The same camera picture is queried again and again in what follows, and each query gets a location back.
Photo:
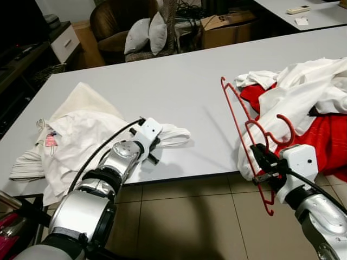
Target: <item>white paper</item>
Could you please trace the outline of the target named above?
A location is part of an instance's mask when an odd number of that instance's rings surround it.
[[[297,23],[297,25],[308,25],[309,24],[309,21],[307,20],[306,17],[296,18],[295,22]]]

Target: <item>red garment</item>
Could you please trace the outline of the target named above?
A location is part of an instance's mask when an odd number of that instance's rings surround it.
[[[241,97],[260,112],[259,96],[265,90],[260,85],[244,88]],[[295,144],[308,144],[316,148],[318,171],[325,175],[334,174],[347,182],[347,115],[327,114],[318,116],[309,130],[302,136],[295,135]],[[278,154],[284,147],[277,147]]]

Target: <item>white towel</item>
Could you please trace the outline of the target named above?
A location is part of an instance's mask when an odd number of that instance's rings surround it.
[[[288,66],[275,79],[277,87],[259,97],[259,124],[274,134],[278,139],[288,138],[287,125],[276,118],[277,114],[286,116],[297,134],[305,133],[315,117],[308,116],[309,110],[316,106],[321,113],[347,113],[347,58],[339,60],[319,59]],[[250,132],[255,142],[264,142],[261,132],[251,127]],[[246,146],[251,142],[248,134],[243,135]],[[277,145],[270,141],[270,149]],[[259,171],[253,153],[248,149],[251,161]],[[253,173],[243,147],[239,148],[237,167],[243,177],[251,180]]]
[[[99,95],[99,93],[94,91],[89,85],[79,83],[65,102],[50,117],[49,121],[54,121],[62,115],[78,109],[110,113],[121,119],[123,118],[121,113],[117,111],[113,105]],[[34,180],[44,177],[41,154],[47,136],[46,121],[40,119],[36,125],[38,126],[40,136],[35,142],[34,148],[26,151],[16,160],[9,179]]]
[[[45,206],[59,202],[89,156],[112,134],[128,124],[110,103],[84,83],[77,85],[49,121],[40,122],[43,129],[35,147],[17,159],[10,177],[18,179],[20,171],[23,171],[27,179],[30,174],[37,177],[38,174],[42,176],[43,172],[48,183],[43,196]],[[57,146],[45,145],[46,137],[51,132],[55,134]],[[85,172],[96,168],[100,157],[116,141],[130,137],[129,131],[125,131],[106,145]],[[161,143],[157,147],[180,145],[190,139],[190,133],[184,128],[163,124],[159,138]]]
[[[250,85],[259,84],[263,89],[267,90],[276,83],[274,79],[279,73],[267,70],[250,71],[247,74],[239,75],[234,80],[234,85],[244,88]]]

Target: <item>gray pillow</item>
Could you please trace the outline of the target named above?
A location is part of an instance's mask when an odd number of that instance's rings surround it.
[[[144,18],[134,23],[125,39],[125,55],[135,53],[145,47],[149,40],[149,26],[149,18]]]
[[[149,29],[151,51],[156,56],[165,46],[168,30],[164,18],[157,12],[150,24]]]

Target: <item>wicker chair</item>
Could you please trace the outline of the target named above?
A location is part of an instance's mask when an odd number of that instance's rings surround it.
[[[175,16],[176,16],[177,0],[163,0],[163,7],[160,14],[163,16],[167,28],[168,38],[166,45],[162,51],[154,56],[149,48],[149,44],[139,53],[130,53],[125,56],[125,61],[139,61],[154,57],[168,56],[175,53]]]
[[[156,0],[106,0],[91,14],[91,29],[106,64],[125,62],[124,46],[128,31],[142,18],[152,18]]]

